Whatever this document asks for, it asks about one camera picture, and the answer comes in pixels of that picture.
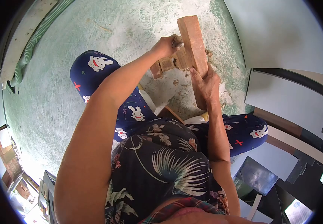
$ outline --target lip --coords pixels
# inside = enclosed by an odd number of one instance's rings
[[[205,212],[204,210],[196,207],[186,207],[178,210],[176,213],[174,213],[170,218],[179,217],[188,213],[195,213],[195,212]]]

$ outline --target red x print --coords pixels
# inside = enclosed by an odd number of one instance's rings
[[[240,144],[240,146],[242,146],[242,144],[241,144],[241,143],[243,143],[243,141],[238,141],[238,140],[236,139],[235,144]]]
[[[76,89],[78,89],[78,91],[80,91],[79,87],[81,87],[81,85],[77,85],[77,84],[74,82],[74,87],[75,87]]]

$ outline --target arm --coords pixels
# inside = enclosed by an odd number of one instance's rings
[[[115,70],[91,96],[58,171],[54,195],[58,223],[104,222],[118,109],[150,66],[177,50],[171,47],[174,37],[161,38],[149,52]]]
[[[231,215],[240,216],[240,203],[236,187],[231,177],[230,147],[224,122],[222,119],[221,104],[219,101],[220,77],[208,64],[209,72],[205,79],[191,68],[191,78],[197,84],[205,98],[209,112],[208,154],[213,176],[224,189]]]

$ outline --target plaid collar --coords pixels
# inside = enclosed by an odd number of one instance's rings
[[[160,209],[156,213],[146,217],[138,224],[151,224],[151,223],[163,222],[165,221],[165,219],[171,217],[174,213],[176,213],[181,208],[186,208],[186,207],[196,207],[204,210],[207,213],[225,215],[225,213],[223,213],[215,206],[205,201],[200,201],[193,197],[187,197],[165,206],[164,208]]]

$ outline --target green hose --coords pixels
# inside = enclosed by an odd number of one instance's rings
[[[27,65],[32,57],[33,49],[36,44],[39,42],[43,34],[47,31],[49,26],[53,23],[53,21],[72,3],[74,0],[62,0],[57,6],[47,15],[47,17],[43,20],[41,25],[36,30],[35,34],[28,41],[24,56],[20,58],[19,62],[15,67],[15,78],[10,81],[10,85],[14,87],[17,84],[22,82],[22,67]]]

